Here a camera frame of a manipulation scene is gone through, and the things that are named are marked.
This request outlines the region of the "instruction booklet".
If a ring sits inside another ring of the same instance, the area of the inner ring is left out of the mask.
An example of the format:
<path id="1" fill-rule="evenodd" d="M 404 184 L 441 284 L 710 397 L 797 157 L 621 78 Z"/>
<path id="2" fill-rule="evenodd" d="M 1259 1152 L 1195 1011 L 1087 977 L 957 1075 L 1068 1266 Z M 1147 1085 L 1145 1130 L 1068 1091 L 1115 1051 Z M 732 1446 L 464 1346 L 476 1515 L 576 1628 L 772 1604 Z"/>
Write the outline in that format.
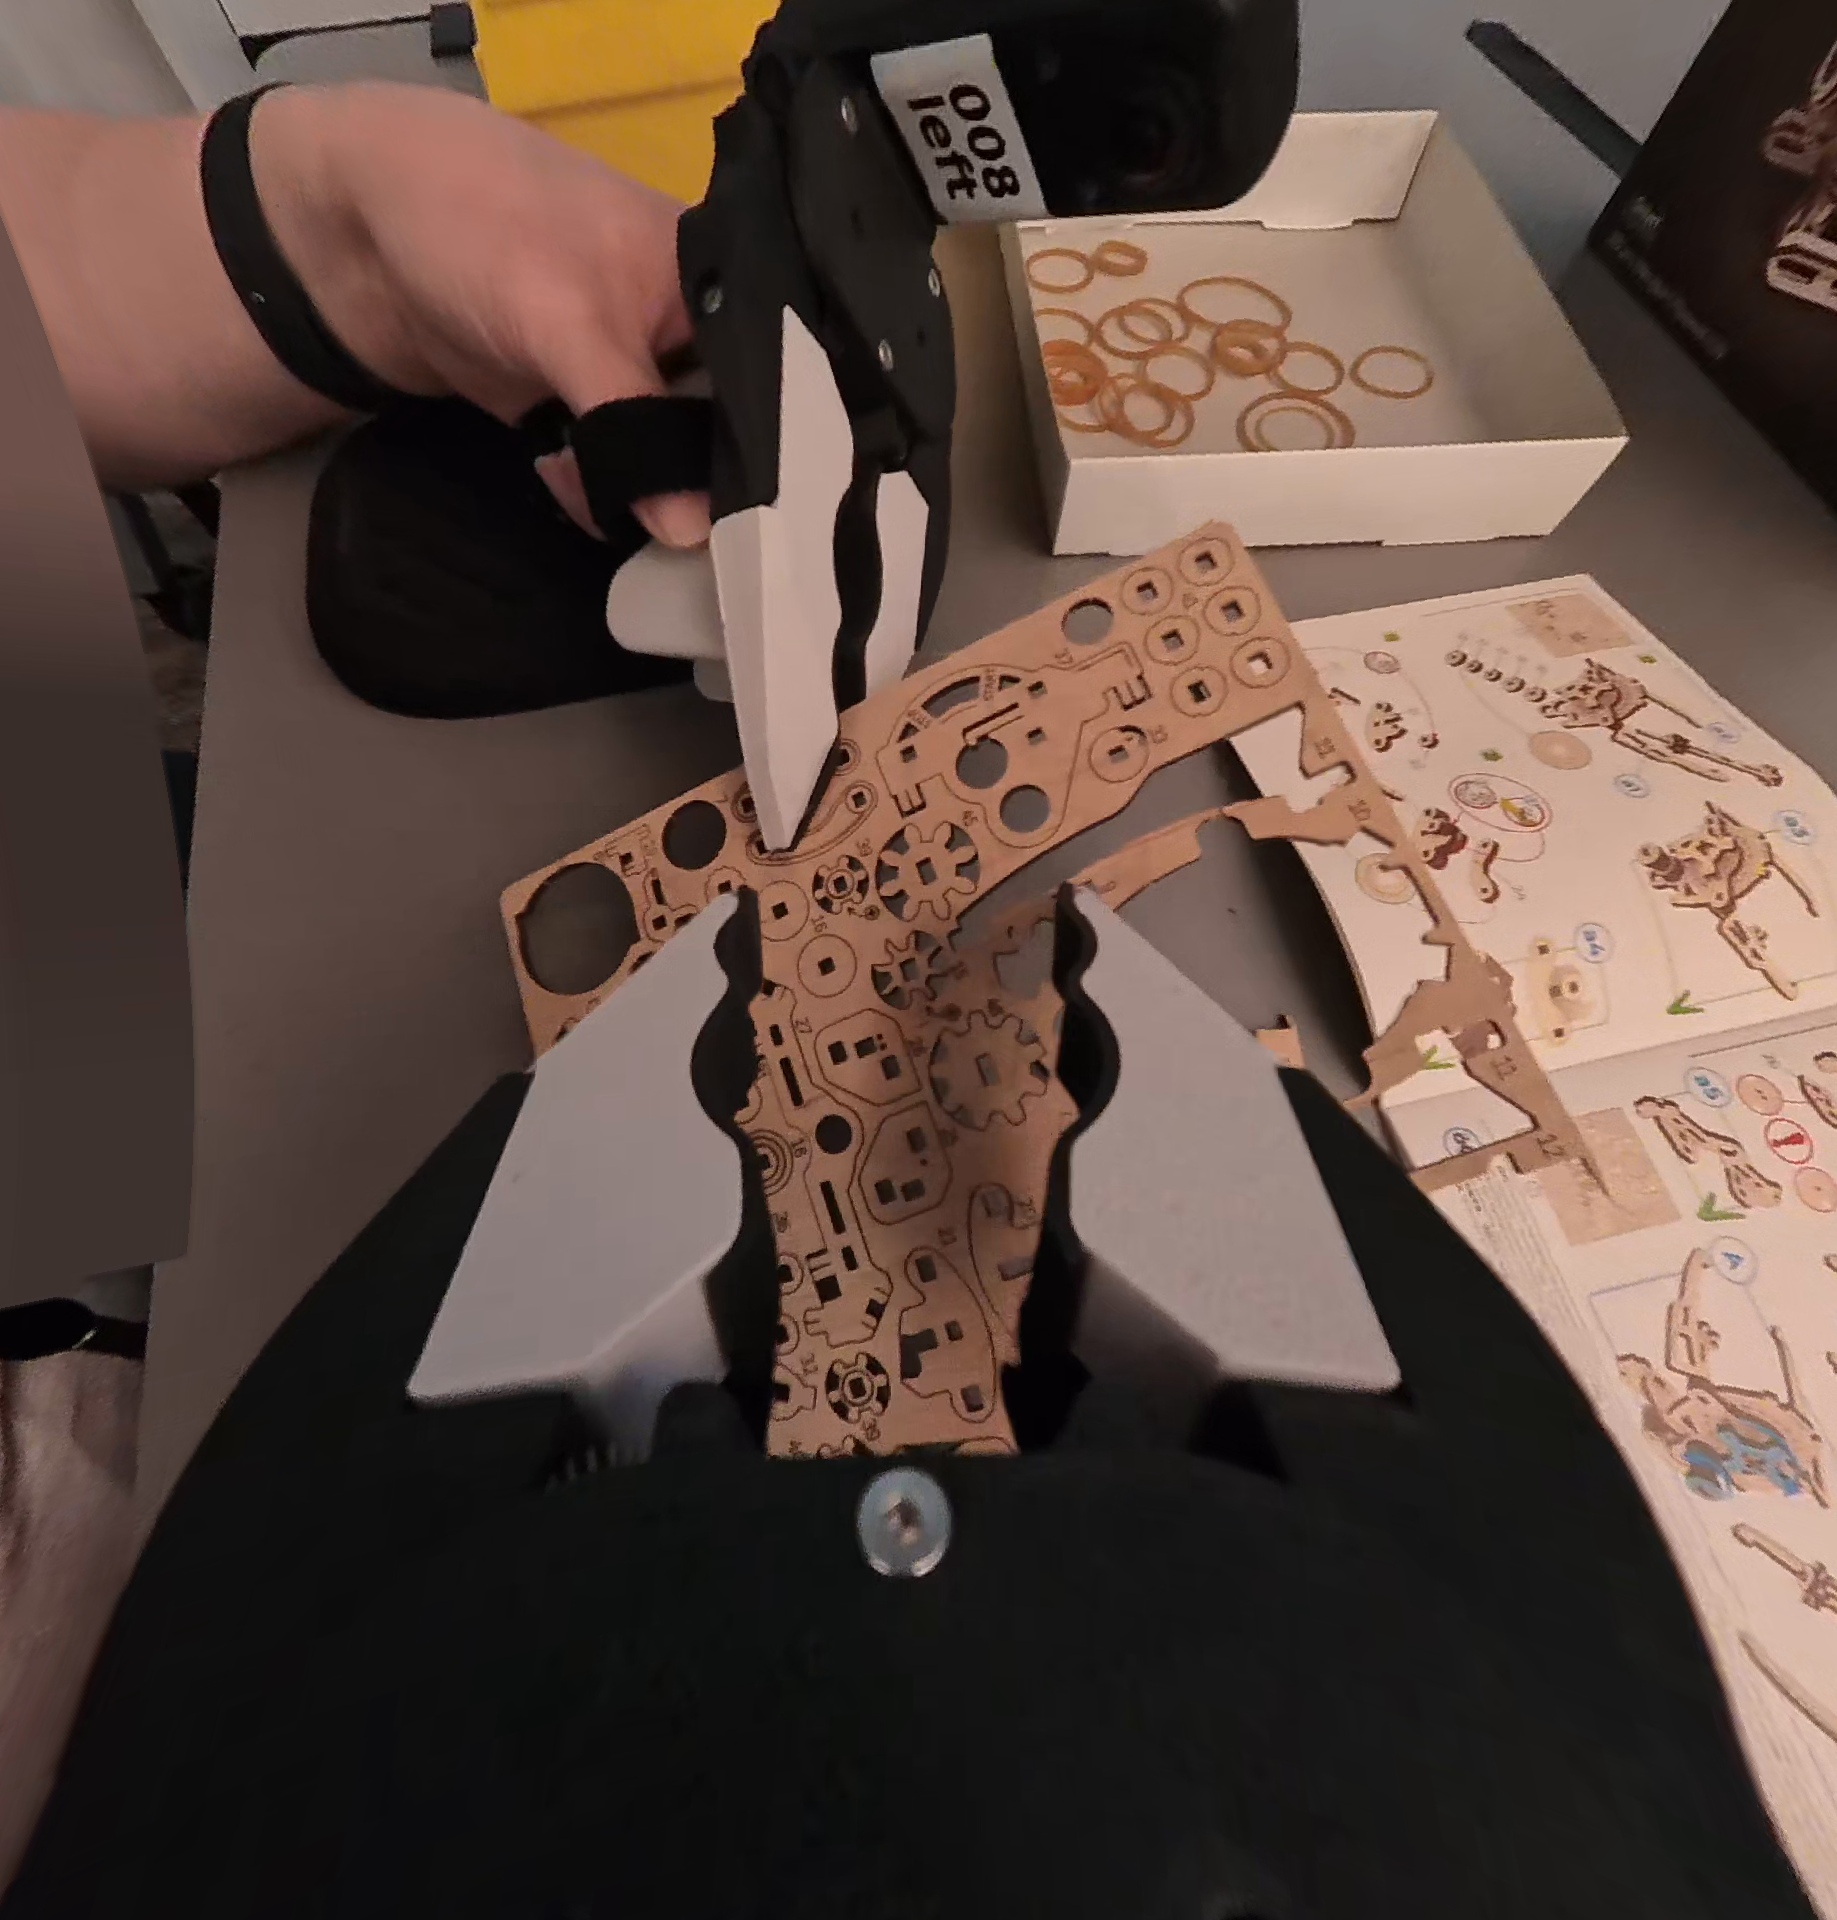
<path id="1" fill-rule="evenodd" d="M 1837 1916 L 1837 797 L 1582 574 L 1295 635 L 1602 1177 L 1442 1210 L 1607 1424 Z"/>

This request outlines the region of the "person's left hand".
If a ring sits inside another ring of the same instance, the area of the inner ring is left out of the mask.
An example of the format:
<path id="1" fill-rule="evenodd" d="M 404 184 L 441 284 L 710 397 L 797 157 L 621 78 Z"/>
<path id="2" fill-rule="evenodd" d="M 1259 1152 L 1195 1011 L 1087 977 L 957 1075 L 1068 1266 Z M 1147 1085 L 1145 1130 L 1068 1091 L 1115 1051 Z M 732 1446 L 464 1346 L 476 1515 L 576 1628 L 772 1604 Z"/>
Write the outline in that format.
<path id="1" fill-rule="evenodd" d="M 667 393 L 691 343 L 676 200 L 409 83 L 281 88 L 252 110 L 251 162 L 286 262 L 389 387 L 506 423 Z"/>

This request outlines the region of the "wooden parts sheet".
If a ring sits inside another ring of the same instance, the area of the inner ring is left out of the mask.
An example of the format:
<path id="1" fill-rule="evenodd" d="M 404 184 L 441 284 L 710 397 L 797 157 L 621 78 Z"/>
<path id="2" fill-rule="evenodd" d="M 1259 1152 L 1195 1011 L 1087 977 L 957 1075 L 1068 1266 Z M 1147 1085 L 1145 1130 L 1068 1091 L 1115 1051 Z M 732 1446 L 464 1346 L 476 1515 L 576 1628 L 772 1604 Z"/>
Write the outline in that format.
<path id="1" fill-rule="evenodd" d="M 741 775 L 514 881 L 501 896 L 524 1020 L 546 1055 L 634 987 L 719 899 L 760 928 L 757 1152 L 780 1278 L 769 1448 L 780 1456 L 1013 1448 L 1002 1368 L 1021 1358 L 1055 1126 L 1058 1017 L 1027 987 L 1051 907 L 969 938 L 1003 881 L 1112 822 L 1160 770 L 1297 722 L 1315 802 L 1232 805 L 1255 841 L 1371 854 L 1407 878 L 1442 955 L 1368 1047 L 1368 1100 L 1435 1045 L 1520 1121 L 1413 1178 L 1497 1162 L 1604 1184 L 1520 1031 L 1500 962 L 1469 944 L 1423 844 L 1333 717 L 1231 525 L 1202 525 L 838 722 L 831 792 L 794 852 L 764 852 Z"/>

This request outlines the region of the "yellow plastic bin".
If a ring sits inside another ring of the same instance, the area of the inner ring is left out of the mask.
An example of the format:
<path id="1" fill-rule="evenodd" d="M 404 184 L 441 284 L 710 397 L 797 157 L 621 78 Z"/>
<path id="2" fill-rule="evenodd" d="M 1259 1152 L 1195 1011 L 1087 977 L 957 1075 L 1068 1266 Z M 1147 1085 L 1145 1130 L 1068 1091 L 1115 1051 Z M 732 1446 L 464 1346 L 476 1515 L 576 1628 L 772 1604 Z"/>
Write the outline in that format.
<path id="1" fill-rule="evenodd" d="M 488 102 L 619 175 L 693 205 L 713 116 L 773 3 L 474 3 Z"/>

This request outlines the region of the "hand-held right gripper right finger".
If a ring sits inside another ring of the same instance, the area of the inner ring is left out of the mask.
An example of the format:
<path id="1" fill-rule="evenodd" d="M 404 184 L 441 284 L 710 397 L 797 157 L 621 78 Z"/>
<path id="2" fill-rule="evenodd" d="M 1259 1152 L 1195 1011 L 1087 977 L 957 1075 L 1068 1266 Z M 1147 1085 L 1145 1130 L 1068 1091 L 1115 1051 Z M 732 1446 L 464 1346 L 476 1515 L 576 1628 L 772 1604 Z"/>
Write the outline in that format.
<path id="1" fill-rule="evenodd" d="M 1087 888 L 1057 896 L 1052 987 L 1076 1112 L 1008 1371 L 1021 1448 L 1052 1445 L 1087 1387 L 1158 1438 L 1189 1437 L 1228 1381 L 1396 1390 L 1267 1048 Z"/>

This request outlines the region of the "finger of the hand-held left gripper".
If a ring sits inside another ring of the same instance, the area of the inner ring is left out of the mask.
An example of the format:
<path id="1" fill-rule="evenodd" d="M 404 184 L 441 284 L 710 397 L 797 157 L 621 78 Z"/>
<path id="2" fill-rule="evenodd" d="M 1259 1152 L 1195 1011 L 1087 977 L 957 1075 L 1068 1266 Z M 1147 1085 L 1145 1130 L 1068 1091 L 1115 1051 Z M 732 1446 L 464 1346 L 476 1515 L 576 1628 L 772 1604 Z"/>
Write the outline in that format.
<path id="1" fill-rule="evenodd" d="M 713 522 L 713 584 L 743 772 L 766 852 L 788 852 L 834 750 L 840 627 L 837 517 L 856 437 L 826 350 L 782 316 L 780 481 L 772 503 Z"/>
<path id="2" fill-rule="evenodd" d="M 837 705 L 905 678 L 922 631 L 931 508 L 905 469 L 857 461 L 837 515 Z"/>

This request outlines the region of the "dark metal bar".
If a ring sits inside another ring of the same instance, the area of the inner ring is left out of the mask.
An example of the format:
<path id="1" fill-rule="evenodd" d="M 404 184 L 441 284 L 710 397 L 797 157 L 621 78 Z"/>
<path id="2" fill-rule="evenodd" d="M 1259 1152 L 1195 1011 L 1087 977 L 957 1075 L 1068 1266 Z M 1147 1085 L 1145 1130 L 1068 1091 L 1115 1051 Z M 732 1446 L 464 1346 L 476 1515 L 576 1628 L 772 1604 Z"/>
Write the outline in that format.
<path id="1" fill-rule="evenodd" d="M 1472 20 L 1465 40 L 1563 134 L 1623 181 L 1643 142 L 1500 20 Z"/>

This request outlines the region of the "black model kit box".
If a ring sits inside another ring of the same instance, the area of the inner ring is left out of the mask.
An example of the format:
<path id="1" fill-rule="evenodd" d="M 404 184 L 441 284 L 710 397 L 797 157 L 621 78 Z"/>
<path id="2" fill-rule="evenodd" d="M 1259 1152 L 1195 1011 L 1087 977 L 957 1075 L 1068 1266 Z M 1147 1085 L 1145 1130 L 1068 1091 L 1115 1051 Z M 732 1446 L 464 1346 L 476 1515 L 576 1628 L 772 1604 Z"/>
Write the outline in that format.
<path id="1" fill-rule="evenodd" d="M 1592 252 L 1837 515 L 1837 3 L 1721 14 Z"/>

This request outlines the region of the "white cardboard box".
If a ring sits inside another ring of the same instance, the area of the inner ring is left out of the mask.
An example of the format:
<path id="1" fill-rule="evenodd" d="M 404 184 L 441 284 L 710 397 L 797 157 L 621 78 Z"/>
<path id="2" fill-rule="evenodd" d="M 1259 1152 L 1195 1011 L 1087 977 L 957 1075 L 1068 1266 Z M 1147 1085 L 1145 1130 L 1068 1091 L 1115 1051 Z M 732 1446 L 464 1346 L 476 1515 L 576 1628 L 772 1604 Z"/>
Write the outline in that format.
<path id="1" fill-rule="evenodd" d="M 1365 402 L 1347 451 L 1147 452 L 1063 437 L 1027 319 L 1027 242 L 1124 236 L 1172 270 L 1267 281 L 1325 328 L 1409 342 L 1439 385 Z M 1261 545 L 1544 536 L 1623 452 L 1609 389 L 1517 231 L 1430 111 L 1298 115 L 1259 188 L 1225 211 L 1008 228 L 1003 275 L 1058 555 L 1136 555 L 1228 522 Z"/>

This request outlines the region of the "person's left forearm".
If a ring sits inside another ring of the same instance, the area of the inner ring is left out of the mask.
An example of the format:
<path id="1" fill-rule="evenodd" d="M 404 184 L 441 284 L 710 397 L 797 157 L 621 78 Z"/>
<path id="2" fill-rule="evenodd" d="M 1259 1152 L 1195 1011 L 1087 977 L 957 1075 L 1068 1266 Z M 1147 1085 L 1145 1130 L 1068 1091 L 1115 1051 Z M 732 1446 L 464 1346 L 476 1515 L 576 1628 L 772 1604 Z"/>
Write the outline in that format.
<path id="1" fill-rule="evenodd" d="M 113 492 L 173 490 L 330 428 L 219 263 L 202 118 L 0 110 L 0 216 Z"/>

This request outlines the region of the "black wristband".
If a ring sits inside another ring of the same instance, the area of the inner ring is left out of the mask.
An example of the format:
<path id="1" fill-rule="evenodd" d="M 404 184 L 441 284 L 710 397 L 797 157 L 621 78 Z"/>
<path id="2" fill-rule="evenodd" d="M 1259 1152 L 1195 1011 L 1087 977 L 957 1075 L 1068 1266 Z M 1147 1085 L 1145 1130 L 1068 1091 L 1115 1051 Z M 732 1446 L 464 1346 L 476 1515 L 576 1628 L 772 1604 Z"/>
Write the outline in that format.
<path id="1" fill-rule="evenodd" d="M 376 416 L 409 395 L 367 368 L 330 330 L 267 226 L 252 176 L 252 111 L 284 90 L 263 83 L 211 115 L 199 147 L 199 188 L 219 263 L 284 371 L 334 406 Z"/>

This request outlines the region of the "pile of rubber bands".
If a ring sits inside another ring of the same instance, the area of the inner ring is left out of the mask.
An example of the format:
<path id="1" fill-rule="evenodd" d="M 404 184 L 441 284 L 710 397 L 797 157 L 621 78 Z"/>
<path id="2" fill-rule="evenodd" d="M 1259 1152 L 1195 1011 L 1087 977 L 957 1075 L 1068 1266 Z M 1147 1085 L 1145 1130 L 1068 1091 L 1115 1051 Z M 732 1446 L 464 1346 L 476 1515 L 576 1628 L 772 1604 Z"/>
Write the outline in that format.
<path id="1" fill-rule="evenodd" d="M 1267 281 L 1172 270 L 1110 236 L 1027 242 L 1027 319 L 1055 425 L 1147 452 L 1347 451 L 1354 410 L 1415 406 L 1427 352 L 1321 327 Z"/>

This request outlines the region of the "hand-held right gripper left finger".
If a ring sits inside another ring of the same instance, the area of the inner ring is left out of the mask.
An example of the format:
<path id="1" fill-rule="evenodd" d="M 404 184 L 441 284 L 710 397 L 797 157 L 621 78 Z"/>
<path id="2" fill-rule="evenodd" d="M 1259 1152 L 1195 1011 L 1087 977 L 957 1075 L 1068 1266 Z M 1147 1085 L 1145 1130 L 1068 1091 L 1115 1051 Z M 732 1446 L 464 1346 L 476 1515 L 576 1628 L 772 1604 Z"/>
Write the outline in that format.
<path id="1" fill-rule="evenodd" d="M 764 1440 L 780 1306 L 755 1147 L 758 900 L 713 900 L 533 1068 L 408 1393 L 569 1393 L 648 1456 L 682 1382 Z"/>

